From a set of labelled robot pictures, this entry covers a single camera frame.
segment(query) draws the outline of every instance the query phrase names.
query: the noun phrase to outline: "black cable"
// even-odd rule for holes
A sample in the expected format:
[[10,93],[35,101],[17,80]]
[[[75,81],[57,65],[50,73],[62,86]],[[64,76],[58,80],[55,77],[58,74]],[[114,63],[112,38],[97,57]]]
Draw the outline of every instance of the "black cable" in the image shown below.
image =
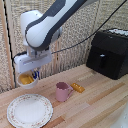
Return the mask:
[[56,52],[53,52],[52,54],[55,54],[55,53],[58,53],[58,52],[61,52],[61,51],[64,51],[64,50],[67,50],[67,49],[70,49],[70,48],[73,48],[81,43],[83,43],[85,40],[88,40],[89,38],[91,38],[93,35],[95,35],[105,24],[106,22],[108,22],[108,20],[123,6],[123,4],[126,2],[127,0],[125,0],[109,17],[108,19],[94,32],[92,33],[89,37],[87,37],[86,39],[84,39],[83,41],[79,42],[78,44],[75,44],[71,47],[68,47],[68,48],[65,48],[65,49],[62,49],[62,50],[59,50],[59,51],[56,51]]

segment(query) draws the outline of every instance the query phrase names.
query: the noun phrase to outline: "wooden countertop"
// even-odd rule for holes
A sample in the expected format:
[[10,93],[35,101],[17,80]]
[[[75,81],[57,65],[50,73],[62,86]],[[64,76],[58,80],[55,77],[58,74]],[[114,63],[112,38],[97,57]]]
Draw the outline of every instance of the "wooden countertop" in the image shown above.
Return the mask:
[[[61,103],[55,99],[58,82],[75,82],[85,91],[74,92],[66,102]],[[128,101],[128,75],[115,81],[82,65],[40,80],[33,89],[19,87],[0,94],[0,128],[13,128],[6,116],[12,100],[33,93],[45,96],[53,105],[53,116],[43,128],[109,128]]]

